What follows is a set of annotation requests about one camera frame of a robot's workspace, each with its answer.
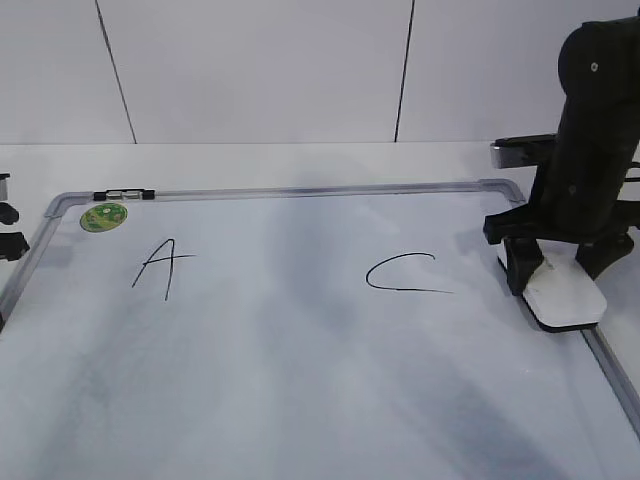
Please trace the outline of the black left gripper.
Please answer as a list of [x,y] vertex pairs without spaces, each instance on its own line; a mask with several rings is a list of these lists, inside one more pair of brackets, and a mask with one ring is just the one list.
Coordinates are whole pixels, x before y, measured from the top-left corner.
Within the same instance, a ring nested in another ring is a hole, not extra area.
[[[0,223],[14,224],[19,221],[19,212],[6,202],[0,203]],[[29,251],[29,245],[22,232],[0,234],[0,259],[19,260]],[[0,325],[5,325],[5,317],[0,309]]]

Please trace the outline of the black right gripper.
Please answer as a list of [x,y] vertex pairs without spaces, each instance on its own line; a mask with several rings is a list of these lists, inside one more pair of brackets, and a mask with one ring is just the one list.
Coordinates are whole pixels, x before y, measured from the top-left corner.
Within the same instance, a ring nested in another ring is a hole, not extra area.
[[618,198],[638,144],[637,102],[595,110],[565,102],[553,154],[538,167],[527,204],[485,218],[488,243],[504,239],[514,296],[544,261],[536,239],[599,239],[580,245],[575,257],[592,280],[631,253],[628,233],[604,235],[639,225],[639,203]]

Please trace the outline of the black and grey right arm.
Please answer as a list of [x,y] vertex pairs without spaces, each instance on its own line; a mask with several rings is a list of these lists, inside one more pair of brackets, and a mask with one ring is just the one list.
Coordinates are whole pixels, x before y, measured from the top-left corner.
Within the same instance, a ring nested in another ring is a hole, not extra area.
[[542,265],[540,240],[577,245],[578,264],[596,279],[630,254],[639,203],[622,200],[639,145],[639,19],[585,22],[562,45],[566,95],[556,133],[497,139],[499,168],[534,166],[529,200],[489,215],[483,232],[506,252],[512,294]]

